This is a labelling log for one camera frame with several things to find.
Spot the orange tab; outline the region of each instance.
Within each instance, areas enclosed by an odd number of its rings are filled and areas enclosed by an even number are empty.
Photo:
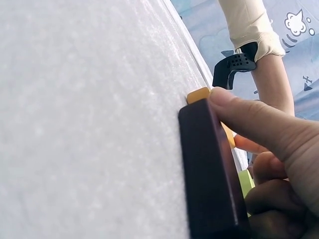
[[[201,88],[197,91],[189,93],[187,95],[187,103],[192,104],[196,101],[200,101],[202,99],[206,99],[209,96],[210,90],[207,87]]]
[[[230,147],[231,148],[234,148],[236,147],[235,146],[235,140],[234,140],[234,136],[233,136],[233,131],[228,128],[224,123],[221,122],[221,125],[223,126],[224,130],[225,130],[225,133],[227,135],[227,138],[228,138],[228,142],[230,144]]]

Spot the black plastic clamp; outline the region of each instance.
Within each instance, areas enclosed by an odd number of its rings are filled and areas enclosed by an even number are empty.
[[[256,42],[241,47],[244,53],[229,56],[217,63],[214,69],[213,86],[232,90],[237,72],[249,72],[256,69],[254,61],[258,45]]]

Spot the white textured surface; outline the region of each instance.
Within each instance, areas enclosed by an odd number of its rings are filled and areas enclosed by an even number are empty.
[[[177,112],[204,80],[160,0],[0,22],[0,238],[187,238]]]

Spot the white cloud drawing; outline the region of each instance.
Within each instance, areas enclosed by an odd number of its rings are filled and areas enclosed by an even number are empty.
[[[289,12],[285,20],[286,28],[288,28],[294,36],[300,36],[307,31],[306,24],[303,22],[304,13],[301,9],[297,14]]]

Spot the beige sleeve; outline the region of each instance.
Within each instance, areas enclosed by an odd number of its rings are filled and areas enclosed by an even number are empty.
[[[236,50],[247,43],[257,42],[255,61],[268,54],[285,55],[262,0],[219,0],[219,3]]]

